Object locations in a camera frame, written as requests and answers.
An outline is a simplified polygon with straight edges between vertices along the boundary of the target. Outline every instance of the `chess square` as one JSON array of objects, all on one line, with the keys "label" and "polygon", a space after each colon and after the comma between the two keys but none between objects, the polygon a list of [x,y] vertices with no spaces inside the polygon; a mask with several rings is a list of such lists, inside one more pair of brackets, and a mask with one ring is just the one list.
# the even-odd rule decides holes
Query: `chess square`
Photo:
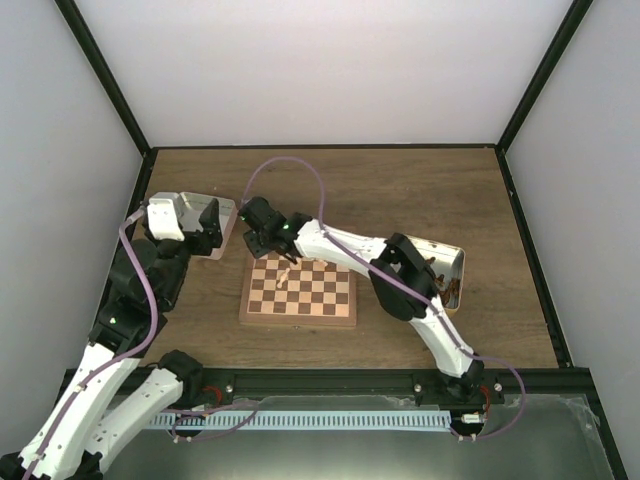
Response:
[{"label": "chess square", "polygon": [[349,305],[336,305],[336,316],[338,316],[338,317],[348,317],[349,316]]},{"label": "chess square", "polygon": [[349,283],[348,282],[336,283],[336,293],[349,293]]},{"label": "chess square", "polygon": [[287,302],[274,302],[273,313],[287,313]]},{"label": "chess square", "polygon": [[262,302],[249,302],[249,312],[260,313],[262,309]]},{"label": "chess square", "polygon": [[274,302],[260,302],[260,313],[273,313],[273,304]]},{"label": "chess square", "polygon": [[264,291],[262,290],[251,290],[249,292],[249,301],[250,302],[261,302],[264,297]]},{"label": "chess square", "polygon": [[276,290],[274,292],[275,294],[275,301],[276,302],[286,302],[287,301],[287,291],[286,290]]}]

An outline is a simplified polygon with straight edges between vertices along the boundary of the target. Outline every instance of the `wooden table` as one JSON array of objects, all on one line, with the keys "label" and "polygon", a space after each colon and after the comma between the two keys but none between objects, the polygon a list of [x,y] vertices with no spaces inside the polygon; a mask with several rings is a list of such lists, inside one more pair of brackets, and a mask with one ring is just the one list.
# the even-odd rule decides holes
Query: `wooden table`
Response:
[{"label": "wooden table", "polygon": [[[491,149],[164,149],[147,197],[188,191],[239,201],[252,171],[275,155],[310,161],[326,184],[325,221],[363,235],[402,232],[462,247],[467,254],[461,306],[453,318],[477,352],[516,367],[557,363]],[[316,215],[318,186],[302,166],[280,162],[252,193],[285,215]],[[248,251],[238,220],[219,261],[194,257],[169,324],[146,361],[183,350],[207,366],[433,368],[408,324],[380,308],[358,281],[355,329],[242,326],[240,295]]]}]

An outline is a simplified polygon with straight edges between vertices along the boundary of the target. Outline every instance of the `metal tin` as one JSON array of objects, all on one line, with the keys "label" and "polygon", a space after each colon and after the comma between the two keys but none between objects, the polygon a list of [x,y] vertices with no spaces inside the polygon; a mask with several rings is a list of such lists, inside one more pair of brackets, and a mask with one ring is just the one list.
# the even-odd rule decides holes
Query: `metal tin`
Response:
[{"label": "metal tin", "polygon": [[444,307],[449,317],[452,317],[460,308],[462,299],[462,277],[464,275],[465,253],[459,247],[445,243],[434,242],[424,238],[407,235],[420,254],[430,260],[431,268],[438,277],[438,290],[445,300]]},{"label": "metal tin", "polygon": [[222,257],[227,241],[231,235],[231,229],[236,221],[238,210],[236,203],[228,198],[213,197],[211,195],[202,195],[200,193],[180,192],[180,196],[184,201],[184,207],[180,222],[184,225],[192,225],[193,229],[202,230],[199,218],[207,205],[214,198],[218,199],[220,205],[220,229],[222,230],[222,245],[220,248],[214,248],[211,255],[207,258],[219,260]]}]

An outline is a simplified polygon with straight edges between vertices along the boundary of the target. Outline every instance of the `purple cable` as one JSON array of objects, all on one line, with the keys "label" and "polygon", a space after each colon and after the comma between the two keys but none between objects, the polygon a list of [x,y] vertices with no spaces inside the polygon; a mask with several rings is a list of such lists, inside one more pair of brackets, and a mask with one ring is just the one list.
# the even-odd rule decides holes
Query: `purple cable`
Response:
[{"label": "purple cable", "polygon": [[80,390],[79,391],[74,390],[73,392],[71,392],[71,394],[69,395],[69,398],[67,398],[67,400],[64,402],[64,404],[58,411],[58,414],[51,422],[51,426],[49,427],[49,430],[47,431],[46,435],[42,438],[40,447],[38,447],[38,449],[36,450],[36,458],[34,458],[29,464],[29,467],[27,468],[25,474],[23,475],[22,480],[30,480],[31,475],[36,469],[38,462],[40,461],[40,458],[42,457],[47,447],[49,446],[49,442],[51,442],[51,439],[53,438],[53,435],[56,433],[56,430],[60,426],[60,423],[62,423],[62,420],[64,419],[65,415],[71,408],[71,405],[73,404],[75,399],[78,397],[78,395],[80,395],[80,393],[87,388],[87,385],[89,384],[89,382],[93,380],[95,377],[97,377],[98,375],[100,375],[102,372],[104,372],[107,368],[111,367],[112,365],[115,365],[116,363],[122,360],[125,360],[129,357],[132,357],[133,355],[147,348],[149,344],[153,341],[153,338],[156,335],[156,331],[158,329],[158,306],[156,304],[156,299],[153,294],[153,289],[149,284],[149,280],[147,280],[147,276],[144,273],[144,269],[142,268],[142,265],[140,265],[140,262],[138,261],[138,258],[136,257],[136,254],[133,251],[133,247],[131,246],[131,243],[129,242],[129,239],[127,238],[127,234],[125,232],[127,227],[137,222],[141,217],[144,216],[144,214],[145,214],[144,208],[140,208],[139,210],[134,212],[129,218],[127,218],[124,221],[124,223],[122,223],[122,225],[120,225],[120,228],[118,229],[118,236],[120,237],[122,246],[124,247],[125,252],[127,252],[129,259],[133,264],[133,268],[135,269],[136,274],[140,279],[142,288],[144,288],[144,291],[149,300],[149,310],[151,311],[151,326],[149,328],[149,333],[147,334],[145,339],[142,341],[142,343],[140,343],[138,346],[100,365],[94,371],[89,373],[89,375],[84,377],[84,379],[82,379],[80,383],[78,383],[77,387],[80,387]]},{"label": "purple cable", "polygon": [[[220,437],[224,437],[225,435],[229,435],[230,433],[234,433],[238,430],[240,430],[242,427],[244,427],[246,424],[248,424],[249,422],[251,422],[251,420],[254,419],[254,417],[258,414],[258,402],[252,402],[252,401],[248,401],[248,402],[238,402],[238,403],[234,403],[233,405],[225,405],[223,407],[216,407],[216,408],[212,408],[210,410],[204,410],[202,412],[196,412],[193,410],[174,410],[174,409],[167,409],[164,410],[165,413],[175,413],[178,415],[183,415],[182,418],[179,418],[176,420],[176,423],[173,424],[173,426],[171,427],[171,436],[174,438],[174,440],[180,441],[182,439],[182,441],[185,442],[204,442],[206,440],[213,440],[214,438],[220,438]],[[231,427],[228,430],[225,430],[224,432],[220,432],[220,433],[216,433],[213,435],[198,435],[197,437],[188,437],[191,438],[191,440],[187,440],[186,437],[182,437],[180,435],[178,435],[178,432],[176,431],[176,428],[178,427],[178,425],[180,425],[182,422],[184,422],[186,420],[186,417],[188,416],[202,416],[202,415],[213,415],[214,413],[217,412],[222,412],[224,410],[236,410],[238,408],[244,408],[244,407],[249,407],[249,408],[253,408],[253,412],[251,412],[251,415],[249,415],[247,418],[245,418],[244,420],[242,420],[241,422],[239,422],[238,424],[234,425],[233,427]]]},{"label": "purple cable", "polygon": [[[451,329],[449,328],[449,326],[445,322],[444,318],[442,318],[442,315],[440,314],[438,309],[431,303],[431,301],[428,298],[426,298],[423,295],[420,295],[418,292],[410,289],[409,287],[407,287],[402,282],[397,281],[395,278],[390,277],[389,275],[384,273],[379,268],[377,268],[377,267],[371,265],[370,263],[366,262],[364,259],[360,258],[355,253],[353,253],[351,250],[349,250],[347,247],[342,245],[336,238],[334,238],[329,233],[329,231],[326,230],[325,225],[324,225],[324,220],[323,220],[324,203],[325,203],[324,182],[322,181],[322,178],[320,177],[320,174],[318,173],[318,171],[315,168],[313,168],[313,166],[309,162],[307,162],[306,160],[303,160],[302,158],[286,157],[286,156],[273,157],[273,158],[267,160],[262,165],[260,165],[258,168],[256,168],[256,170],[251,175],[251,178],[249,178],[249,182],[247,183],[247,186],[244,189],[244,193],[242,194],[242,200],[241,200],[240,204],[244,205],[247,202],[247,195],[248,195],[249,190],[251,189],[251,185],[253,184],[253,182],[254,182],[256,176],[258,175],[258,173],[260,173],[260,171],[262,171],[262,169],[265,168],[267,165],[270,165],[270,164],[272,164],[274,162],[278,162],[278,161],[291,161],[291,162],[300,163],[300,164],[304,165],[305,167],[307,167],[311,171],[311,173],[313,173],[313,175],[316,177],[316,180],[318,180],[318,185],[320,186],[320,206],[318,207],[318,224],[320,225],[320,229],[322,230],[323,235],[327,240],[329,240],[333,245],[335,245],[337,248],[339,248],[341,251],[343,251],[347,256],[351,257],[353,260],[355,260],[356,262],[358,262],[359,264],[361,264],[362,266],[364,266],[365,268],[367,268],[371,272],[375,273],[377,276],[379,276],[380,278],[385,280],[390,285],[393,285],[394,287],[398,288],[399,290],[402,290],[407,295],[410,295],[413,298],[415,298],[415,299],[421,301],[422,303],[424,303],[425,305],[427,305],[431,309],[431,311],[435,314],[436,318],[438,319],[438,321],[442,325],[442,328],[444,328],[444,330],[447,333],[447,335],[449,336],[449,338],[451,338],[451,341],[462,352],[463,355],[465,355],[465,356],[467,356],[467,357],[469,357],[469,358],[471,358],[473,360],[479,360],[479,361],[482,361],[482,362],[498,363],[498,364],[502,365],[503,367],[507,368],[513,374],[513,376],[516,378],[516,381],[518,382],[518,385],[520,386],[520,393],[521,393],[521,397],[522,397],[522,400],[520,402],[520,408],[518,409],[518,413],[503,428],[501,428],[499,430],[496,430],[495,432],[488,433],[486,435],[482,435],[482,436],[476,437],[476,439],[480,440],[480,439],[492,438],[492,437],[495,437],[495,436],[497,436],[497,435],[499,435],[501,433],[504,433],[507,430],[511,429],[518,422],[518,420],[520,420],[520,417],[522,417],[522,415],[524,413],[525,405],[526,405],[526,398],[527,398],[526,397],[526,393],[527,392],[526,392],[526,388],[525,388],[525,385],[524,385],[524,381],[522,380],[522,377],[520,376],[518,371],[515,369],[515,367],[513,367],[511,364],[509,364],[508,362],[506,362],[505,360],[502,360],[500,358],[484,357],[484,356],[481,356],[481,355],[475,355],[474,353],[471,353],[471,352],[467,352],[464,348],[462,348],[462,345],[460,344],[460,342],[458,341],[456,336],[453,334],[453,332],[451,331]],[[451,428],[451,433],[456,435],[458,438],[471,439],[471,437],[463,437],[458,432],[456,432],[453,428]]]}]

